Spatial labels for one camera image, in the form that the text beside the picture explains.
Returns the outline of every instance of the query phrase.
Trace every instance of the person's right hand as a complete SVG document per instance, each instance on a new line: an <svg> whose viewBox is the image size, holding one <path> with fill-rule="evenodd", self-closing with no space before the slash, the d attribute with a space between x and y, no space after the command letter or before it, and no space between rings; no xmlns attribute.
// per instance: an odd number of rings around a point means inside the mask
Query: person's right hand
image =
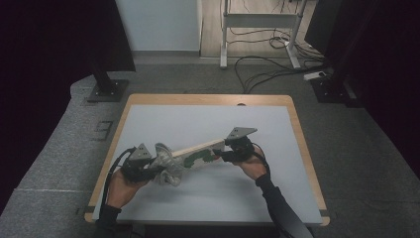
<svg viewBox="0 0 420 238"><path fill-rule="evenodd" d="M148 184L148 180L139 182L130 182L124 178L121 170L117 170L111 177L108 189L107 205L121 208L133 199L136 192L144 185Z"/></svg>
<svg viewBox="0 0 420 238"><path fill-rule="evenodd" d="M254 149L255 152L257 152L263 157L263 151L260 147L254 146ZM247 175L253 180L256 180L260 176L266 174L266 168L263 165L263 162L254 155L252 155L249 159L247 159L244 162L232 162L232 164L240 167L244 171L245 175Z"/></svg>

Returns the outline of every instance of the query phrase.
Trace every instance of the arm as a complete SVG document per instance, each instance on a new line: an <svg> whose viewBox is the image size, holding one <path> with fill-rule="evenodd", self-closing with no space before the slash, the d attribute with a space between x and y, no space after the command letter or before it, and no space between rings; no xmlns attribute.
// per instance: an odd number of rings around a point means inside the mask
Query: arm
<svg viewBox="0 0 420 238"><path fill-rule="evenodd" d="M118 213L121 207L129 203L140 187L146 185L148 181L136 183L128 182L120 170L114 172L108 189L108 199L99 219L96 221L96 230L93 238L112 238L115 236L115 226L117 224Z"/></svg>
<svg viewBox="0 0 420 238"><path fill-rule="evenodd" d="M263 156L263 151L257 146L255 146L255 152ZM240 167L262 189L262 196L265 199L269 216L279 233L294 238L312 237L306 226L287 204L280 189L274 186L259 158L251 156L244 162L233 164Z"/></svg>

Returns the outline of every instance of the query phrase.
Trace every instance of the stand base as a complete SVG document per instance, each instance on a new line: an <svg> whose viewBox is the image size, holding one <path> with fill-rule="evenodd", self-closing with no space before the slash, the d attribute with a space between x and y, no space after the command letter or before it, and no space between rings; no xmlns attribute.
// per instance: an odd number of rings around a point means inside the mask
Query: stand base
<svg viewBox="0 0 420 238"><path fill-rule="evenodd" d="M330 79L312 79L310 82L319 103L344 103L347 107L363 107L346 82L338 90L331 89Z"/></svg>
<svg viewBox="0 0 420 238"><path fill-rule="evenodd" d="M293 65L293 68L300 68L299 60L297 59L297 52L295 46L289 46L290 42L285 42L284 45L286 46L287 54L290 57L291 64Z"/></svg>
<svg viewBox="0 0 420 238"><path fill-rule="evenodd" d="M90 96L86 99L87 102L119 102L129 85L129 80L127 79L112 79L112 82L115 83L115 90L110 93L102 92L98 84L95 85Z"/></svg>
<svg viewBox="0 0 420 238"><path fill-rule="evenodd" d="M220 47L220 68L226 69L228 67L228 47Z"/></svg>

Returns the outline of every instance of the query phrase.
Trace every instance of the black stand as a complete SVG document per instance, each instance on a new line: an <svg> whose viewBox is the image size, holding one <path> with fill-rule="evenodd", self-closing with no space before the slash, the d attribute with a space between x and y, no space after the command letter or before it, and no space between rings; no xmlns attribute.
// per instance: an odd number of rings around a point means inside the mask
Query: black stand
<svg viewBox="0 0 420 238"><path fill-rule="evenodd" d="M333 75L330 78L311 80L312 88L320 103L345 103L348 107L361 107L355 93L350 87L347 72L350 58L359 39L366 30L368 23L373 17L379 0L372 0L364 16L360 19L360 26L355 29L352 38L348 39L343 56L339 60Z"/></svg>
<svg viewBox="0 0 420 238"><path fill-rule="evenodd" d="M89 59L90 68L96 79L96 85L93 88L87 102L119 102L126 90L129 80L111 80L97 63L96 59Z"/></svg>

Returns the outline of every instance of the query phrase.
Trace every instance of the wooden board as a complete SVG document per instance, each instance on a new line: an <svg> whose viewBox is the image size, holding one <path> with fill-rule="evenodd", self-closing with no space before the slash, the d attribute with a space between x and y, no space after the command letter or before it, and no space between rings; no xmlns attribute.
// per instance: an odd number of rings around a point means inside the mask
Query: wooden board
<svg viewBox="0 0 420 238"><path fill-rule="evenodd" d="M111 144L108 156L105 160L104 167L101 171L98 183L95 186L89 207L85 214L87 221L92 221L92 207L96 205L100 197L101 187L106 177L107 171L110 167L110 162L114 156L119 137L122 133L125 120L130 111L131 105L237 105L243 103L246 105L272 105L272 106L286 106L290 116L291 126L295 134L300 154L302 156L303 164L309 178L309 183L316 198L318 207L321 211L323 222L322 225L327 225L330 221L327 215L326 205L319 187L318 180L312 165L311 158L300 128L299 120L293 102L289 96L284 95L212 95L212 94L134 94L132 95L126 105L126 108L121 117L119 126Z"/></svg>

